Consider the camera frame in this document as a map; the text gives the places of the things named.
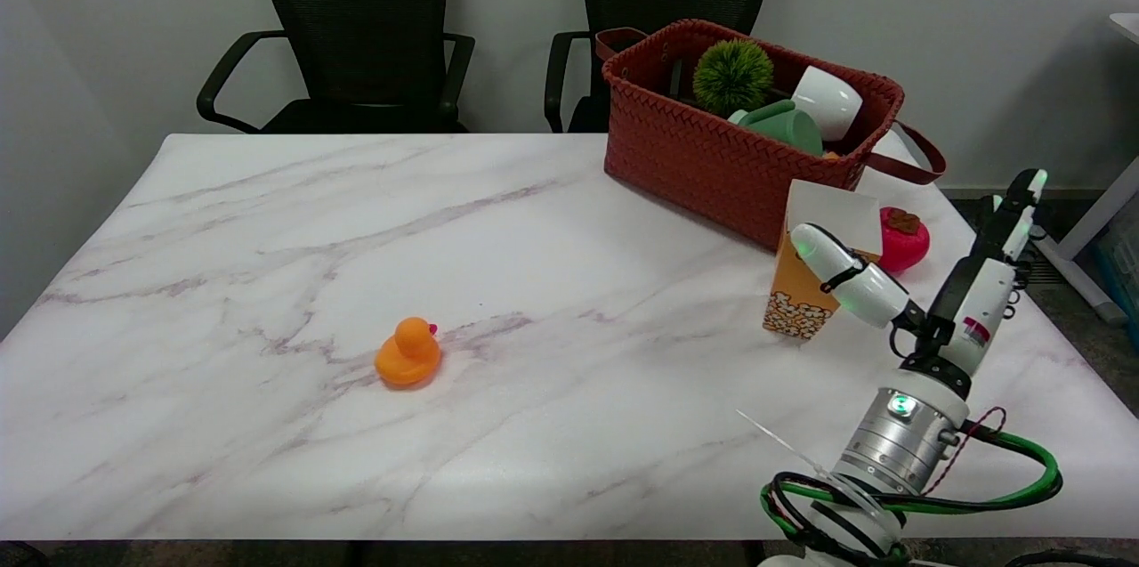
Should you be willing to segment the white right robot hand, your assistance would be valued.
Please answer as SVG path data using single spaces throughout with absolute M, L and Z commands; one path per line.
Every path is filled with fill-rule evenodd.
M 921 309 L 888 272 L 817 223 L 795 225 L 790 244 L 820 280 L 820 291 L 841 309 L 876 328 L 911 332 L 913 352 L 901 369 L 925 373 L 967 398 L 973 373 L 1029 284 L 1030 262 L 1021 255 L 1034 239 L 1046 179 L 1043 169 L 1022 170 L 1003 197 L 992 197 L 972 250 L 957 260 L 931 309 Z

